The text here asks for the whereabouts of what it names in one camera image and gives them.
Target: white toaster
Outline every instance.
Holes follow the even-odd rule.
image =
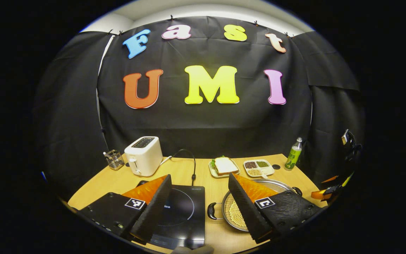
[[[162,162],[158,137],[141,137],[125,148],[124,153],[134,175],[151,176]]]

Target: induction cooktop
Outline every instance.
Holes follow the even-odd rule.
[[[150,244],[175,249],[204,245],[205,196],[203,186],[172,185]]]

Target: seeds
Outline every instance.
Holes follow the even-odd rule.
[[[263,172],[261,172],[261,170],[259,169],[250,169],[248,171],[249,175],[253,175],[253,176],[259,176],[259,175],[263,175]]]
[[[245,167],[247,169],[255,169],[255,168],[257,168],[256,164],[253,161],[246,162]]]
[[[261,168],[269,167],[269,165],[267,165],[267,163],[265,163],[264,161],[257,161],[256,163],[257,163],[258,166],[260,166]]]
[[[237,207],[237,204],[235,201],[233,201],[228,212],[230,212],[230,218],[231,218],[232,222],[234,222],[235,224],[237,224],[241,227],[247,226],[247,225],[245,225],[244,218],[242,217],[242,214],[240,213],[239,208]]]

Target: plastic bottle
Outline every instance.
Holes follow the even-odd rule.
[[[301,152],[302,152],[302,138],[298,137],[297,142],[292,145],[292,148],[289,152],[288,159],[285,163],[286,170],[292,170],[294,168],[295,163],[299,159]]]

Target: black pot handle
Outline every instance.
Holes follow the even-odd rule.
[[[292,187],[292,188],[295,190],[295,192],[297,192],[297,194],[298,194],[299,196],[302,196],[302,195],[303,195],[302,191],[301,191],[299,188],[297,188],[297,187]]]
[[[221,204],[221,203],[216,203],[216,202],[214,202],[214,203],[211,203],[211,204],[209,204],[209,206],[208,206],[208,217],[209,218],[211,218],[211,219],[213,219],[213,220],[221,220],[221,219],[223,219],[223,218],[216,218],[215,216],[214,216],[214,206],[216,205],[216,204]]]

